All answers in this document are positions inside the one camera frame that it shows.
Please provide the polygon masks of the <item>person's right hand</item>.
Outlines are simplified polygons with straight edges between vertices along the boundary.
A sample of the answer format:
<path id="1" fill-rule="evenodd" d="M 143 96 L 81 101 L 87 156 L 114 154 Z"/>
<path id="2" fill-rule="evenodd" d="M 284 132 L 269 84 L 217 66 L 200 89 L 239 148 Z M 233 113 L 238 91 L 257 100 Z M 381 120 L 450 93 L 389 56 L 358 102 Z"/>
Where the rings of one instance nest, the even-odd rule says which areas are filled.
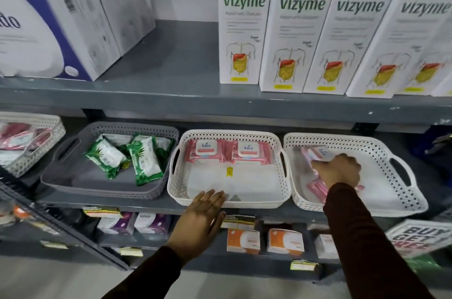
<path id="1" fill-rule="evenodd" d="M 337 183 L 345 183 L 353 188 L 358 186 L 361 165 L 355 157 L 342 153 L 336 155 L 330 162 L 332 163 L 332 179 L 322 180 L 329 190 Z"/>

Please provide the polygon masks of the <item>person's left hand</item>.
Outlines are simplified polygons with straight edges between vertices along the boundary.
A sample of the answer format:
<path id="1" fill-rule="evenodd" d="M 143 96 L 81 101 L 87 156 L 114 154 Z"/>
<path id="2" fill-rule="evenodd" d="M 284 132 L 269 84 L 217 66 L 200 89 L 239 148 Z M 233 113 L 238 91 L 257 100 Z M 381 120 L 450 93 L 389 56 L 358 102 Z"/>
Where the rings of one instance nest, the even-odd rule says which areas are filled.
<path id="1" fill-rule="evenodd" d="M 226 199 L 223 191 L 216 192 L 216 202 L 209 210 L 203 210 L 202 195 L 204 193 L 206 192 L 200 192 L 193 199 L 197 200 L 197 218 L 182 218 L 181 216 L 166 244 L 185 259 L 186 264 L 200 256 L 215 239 L 215 237 L 211 237 L 211 226 L 214 219 L 222 212 Z"/>

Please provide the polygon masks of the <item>pink wipes packet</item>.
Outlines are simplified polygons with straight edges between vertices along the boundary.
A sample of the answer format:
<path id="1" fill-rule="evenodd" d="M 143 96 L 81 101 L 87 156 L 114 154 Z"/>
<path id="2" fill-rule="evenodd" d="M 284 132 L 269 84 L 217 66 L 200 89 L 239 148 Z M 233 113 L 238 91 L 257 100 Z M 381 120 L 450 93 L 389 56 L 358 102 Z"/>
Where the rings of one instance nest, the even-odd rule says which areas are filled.
<path id="1" fill-rule="evenodd" d="M 36 128 L 26 123 L 0 123 L 0 150 L 36 150 L 52 136 L 52 128 Z"/>
<path id="2" fill-rule="evenodd" d="M 330 162 L 332 161 L 336 154 L 333 153 L 327 146 L 304 146 L 301 147 L 301 153 L 306 158 L 308 165 L 313 170 L 311 165 L 312 161 Z"/>
<path id="3" fill-rule="evenodd" d="M 308 190 L 314 194 L 320 203 L 325 204 L 329 189 L 326 187 L 325 182 L 318 176 L 313 181 L 307 184 Z"/>
<path id="4" fill-rule="evenodd" d="M 270 165 L 272 150 L 268 142 L 239 141 L 229 142 L 226 160 L 232 164 Z"/>
<path id="5" fill-rule="evenodd" d="M 227 141 L 223 139 L 191 139 L 184 160 L 189 163 L 225 163 Z"/>

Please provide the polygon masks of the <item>person's right forearm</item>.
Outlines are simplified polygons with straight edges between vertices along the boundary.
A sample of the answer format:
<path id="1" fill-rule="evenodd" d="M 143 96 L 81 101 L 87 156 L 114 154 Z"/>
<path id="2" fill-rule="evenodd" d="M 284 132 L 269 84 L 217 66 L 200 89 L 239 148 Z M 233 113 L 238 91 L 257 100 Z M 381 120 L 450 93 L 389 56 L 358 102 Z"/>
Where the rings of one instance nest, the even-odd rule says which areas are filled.
<path id="1" fill-rule="evenodd" d="M 346 183 L 323 208 L 352 299 L 435 299 Z"/>

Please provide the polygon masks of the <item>person's left forearm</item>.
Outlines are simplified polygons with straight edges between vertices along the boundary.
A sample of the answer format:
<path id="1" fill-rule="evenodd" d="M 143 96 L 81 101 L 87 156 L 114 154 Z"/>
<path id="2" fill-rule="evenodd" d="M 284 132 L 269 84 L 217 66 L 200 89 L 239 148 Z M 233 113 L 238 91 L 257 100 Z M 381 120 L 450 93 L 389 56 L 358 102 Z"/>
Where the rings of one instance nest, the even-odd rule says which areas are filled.
<path id="1" fill-rule="evenodd" d="M 164 299 L 186 262 L 163 246 L 101 299 Z"/>

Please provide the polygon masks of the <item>yellow shelf price label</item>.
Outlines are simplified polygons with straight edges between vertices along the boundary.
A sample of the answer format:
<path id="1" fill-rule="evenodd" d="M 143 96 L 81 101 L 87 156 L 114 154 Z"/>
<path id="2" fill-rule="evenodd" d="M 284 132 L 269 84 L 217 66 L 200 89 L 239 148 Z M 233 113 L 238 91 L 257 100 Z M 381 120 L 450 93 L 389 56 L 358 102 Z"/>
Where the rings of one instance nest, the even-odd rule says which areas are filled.
<path id="1" fill-rule="evenodd" d="M 314 272 L 319 266 L 316 262 L 307 260 L 293 260 L 290 264 L 291 271 L 312 271 Z"/>
<path id="2" fill-rule="evenodd" d="M 82 211 L 92 218 L 122 218 L 123 215 L 118 208 L 106 206 L 84 206 Z"/>
<path id="3" fill-rule="evenodd" d="M 138 247 L 126 246 L 118 249 L 121 256 L 143 257 L 143 250 Z"/>
<path id="4" fill-rule="evenodd" d="M 39 242 L 43 247 L 46 247 L 46 248 L 60 249 L 60 250 L 69 250 L 70 249 L 70 246 L 68 246 L 64 243 L 60 243 L 60 242 L 51 242 L 51 241 L 44 241 L 44 240 L 40 240 Z"/>
<path id="5" fill-rule="evenodd" d="M 221 228 L 239 229 L 244 231 L 255 230 L 255 222 L 255 216 L 226 215 L 221 224 Z"/>

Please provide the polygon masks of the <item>white perforated plastic basket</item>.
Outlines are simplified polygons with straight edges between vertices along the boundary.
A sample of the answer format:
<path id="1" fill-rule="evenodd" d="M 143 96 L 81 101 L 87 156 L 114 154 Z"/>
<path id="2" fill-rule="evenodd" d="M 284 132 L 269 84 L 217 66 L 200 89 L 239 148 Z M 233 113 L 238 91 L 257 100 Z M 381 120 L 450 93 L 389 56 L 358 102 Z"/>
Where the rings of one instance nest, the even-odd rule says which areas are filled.
<path id="1" fill-rule="evenodd" d="M 373 137 L 287 133 L 283 138 L 286 160 L 290 168 L 291 196 L 300 209 L 322 212 L 323 202 L 309 189 L 315 180 L 302 147 L 325 146 L 331 153 L 355 157 L 360 171 L 358 194 L 375 217 L 402 218 L 428 210 L 428 202 L 418 187 L 414 172 L 380 140 Z"/>
<path id="2" fill-rule="evenodd" d="M 184 156 L 191 139 L 268 142 L 272 164 L 189 163 Z M 233 177 L 226 176 L 229 166 L 234 167 Z M 199 192 L 211 189 L 225 193 L 225 208 L 280 207 L 291 197 L 291 182 L 290 165 L 279 137 L 270 132 L 227 129 L 192 129 L 183 133 L 170 158 L 167 193 L 178 204 L 188 206 Z"/>
<path id="3" fill-rule="evenodd" d="M 64 136 L 65 127 L 57 115 L 0 111 L 0 123 L 26 123 L 36 128 L 52 128 L 52 136 L 36 150 L 0 150 L 0 167 L 15 177 L 29 171 Z"/>

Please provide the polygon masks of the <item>orange white box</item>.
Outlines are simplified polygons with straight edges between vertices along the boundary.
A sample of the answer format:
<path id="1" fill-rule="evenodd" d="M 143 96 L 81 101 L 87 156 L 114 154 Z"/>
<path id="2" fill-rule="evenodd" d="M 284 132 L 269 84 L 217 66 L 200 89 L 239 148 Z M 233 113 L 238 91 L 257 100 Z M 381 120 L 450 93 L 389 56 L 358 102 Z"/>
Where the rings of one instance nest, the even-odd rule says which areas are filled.
<path id="1" fill-rule="evenodd" d="M 259 231 L 228 229 L 226 251 L 257 255 L 260 250 Z"/>
<path id="2" fill-rule="evenodd" d="M 305 252 L 302 233 L 280 228 L 269 229 L 267 252 L 302 256 Z"/>

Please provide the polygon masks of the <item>purple white box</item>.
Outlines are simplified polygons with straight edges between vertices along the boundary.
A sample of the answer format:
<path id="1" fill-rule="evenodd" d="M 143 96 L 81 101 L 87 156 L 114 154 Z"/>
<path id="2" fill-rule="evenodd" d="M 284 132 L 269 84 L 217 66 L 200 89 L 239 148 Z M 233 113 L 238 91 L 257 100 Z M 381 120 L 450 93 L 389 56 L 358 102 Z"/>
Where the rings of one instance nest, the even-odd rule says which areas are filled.
<path id="1" fill-rule="evenodd" d="M 97 229 L 105 234 L 132 235 L 138 214 L 135 212 L 121 212 L 121 217 L 101 218 Z"/>
<path id="2" fill-rule="evenodd" d="M 140 212 L 134 228 L 141 234 L 168 234 L 172 215 Z"/>

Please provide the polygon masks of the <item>green wipes packet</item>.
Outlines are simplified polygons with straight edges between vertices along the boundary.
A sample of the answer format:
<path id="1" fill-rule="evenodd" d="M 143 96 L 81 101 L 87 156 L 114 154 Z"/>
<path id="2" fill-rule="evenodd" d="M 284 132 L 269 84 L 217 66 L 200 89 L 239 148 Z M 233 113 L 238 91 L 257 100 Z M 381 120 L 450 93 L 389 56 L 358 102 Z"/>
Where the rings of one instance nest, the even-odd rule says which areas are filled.
<path id="1" fill-rule="evenodd" d="M 83 155 L 97 165 L 109 180 L 115 179 L 122 165 L 128 161 L 103 134 L 97 137 Z"/>
<path id="2" fill-rule="evenodd" d="M 113 134 L 113 133 L 103 133 L 100 137 L 106 139 L 111 145 L 116 148 L 127 147 L 133 140 L 132 135 L 126 134 Z"/>
<path id="3" fill-rule="evenodd" d="M 148 137 L 152 138 L 154 151 L 161 166 L 161 169 L 165 170 L 167 166 L 167 159 L 170 156 L 170 152 L 175 144 L 175 139 L 168 137 L 157 137 L 157 136 L 147 136 L 143 134 L 135 134 L 132 138 L 132 142 L 141 141 Z"/>
<path id="4" fill-rule="evenodd" d="M 126 147 L 131 156 L 138 187 L 163 178 L 164 172 L 155 154 L 153 136 L 134 140 Z"/>

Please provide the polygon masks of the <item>small white box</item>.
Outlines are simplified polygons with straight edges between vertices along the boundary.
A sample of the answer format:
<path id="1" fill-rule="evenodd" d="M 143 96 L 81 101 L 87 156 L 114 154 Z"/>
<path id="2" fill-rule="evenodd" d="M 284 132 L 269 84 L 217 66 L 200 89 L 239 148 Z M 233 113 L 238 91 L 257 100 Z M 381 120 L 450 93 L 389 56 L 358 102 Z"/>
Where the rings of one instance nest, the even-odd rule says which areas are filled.
<path id="1" fill-rule="evenodd" d="M 331 234 L 319 234 L 314 244 L 318 259 L 339 260 L 339 255 Z"/>

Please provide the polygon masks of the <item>grey perforated plastic basket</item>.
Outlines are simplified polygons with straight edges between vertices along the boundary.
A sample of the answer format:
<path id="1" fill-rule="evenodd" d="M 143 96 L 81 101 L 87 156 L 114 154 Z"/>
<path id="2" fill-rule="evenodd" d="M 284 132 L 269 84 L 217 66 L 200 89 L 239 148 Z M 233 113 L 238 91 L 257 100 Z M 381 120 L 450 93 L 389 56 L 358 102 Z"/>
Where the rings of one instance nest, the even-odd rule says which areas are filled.
<path id="1" fill-rule="evenodd" d="M 84 152 L 103 133 L 157 136 L 179 141 L 179 130 L 171 126 L 125 121 L 98 121 L 88 124 L 77 134 L 64 138 L 53 159 L 41 175 L 41 182 L 56 190 L 83 195 L 128 199 L 156 199 L 166 187 L 169 162 L 164 163 L 161 179 L 137 186 L 133 166 L 121 170 L 109 180 L 101 168 L 84 156 Z"/>

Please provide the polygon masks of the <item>white promotional sign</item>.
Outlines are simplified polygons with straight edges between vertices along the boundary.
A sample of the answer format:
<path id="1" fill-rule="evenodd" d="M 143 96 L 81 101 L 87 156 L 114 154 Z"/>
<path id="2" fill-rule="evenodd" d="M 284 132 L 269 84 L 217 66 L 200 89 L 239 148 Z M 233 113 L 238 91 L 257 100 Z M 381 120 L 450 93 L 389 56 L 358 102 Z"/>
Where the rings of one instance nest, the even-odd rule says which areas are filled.
<path id="1" fill-rule="evenodd" d="M 414 258 L 452 245 L 452 222 L 407 219 L 386 237 L 403 258 Z"/>

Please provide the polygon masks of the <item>grey metal shelf rack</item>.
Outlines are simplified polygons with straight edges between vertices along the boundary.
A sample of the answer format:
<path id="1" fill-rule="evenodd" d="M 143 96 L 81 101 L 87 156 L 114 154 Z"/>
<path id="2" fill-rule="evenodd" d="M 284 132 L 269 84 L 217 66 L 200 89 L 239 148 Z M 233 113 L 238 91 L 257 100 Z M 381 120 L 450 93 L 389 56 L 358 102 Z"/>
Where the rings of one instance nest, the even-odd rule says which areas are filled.
<path id="1" fill-rule="evenodd" d="M 418 135 L 395 132 L 398 124 L 452 127 L 452 97 L 349 98 L 326 94 L 262 92 L 258 85 L 219 83 L 218 24 L 157 21 L 156 28 L 94 82 L 0 77 L 0 110 L 99 111 L 95 120 L 161 123 L 180 131 L 242 129 L 358 134 L 353 125 L 379 124 L 375 132 L 412 168 L 433 218 L 452 207 L 452 189 L 438 171 L 410 154 Z"/>

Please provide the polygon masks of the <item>row of white yellow cartons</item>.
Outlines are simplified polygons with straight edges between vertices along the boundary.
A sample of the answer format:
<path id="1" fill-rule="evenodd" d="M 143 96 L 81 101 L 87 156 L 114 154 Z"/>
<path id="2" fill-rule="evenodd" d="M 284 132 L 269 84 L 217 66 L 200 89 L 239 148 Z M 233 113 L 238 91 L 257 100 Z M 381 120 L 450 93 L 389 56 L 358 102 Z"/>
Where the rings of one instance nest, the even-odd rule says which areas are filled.
<path id="1" fill-rule="evenodd" d="M 391 1 L 218 0 L 220 83 L 342 95 Z"/>

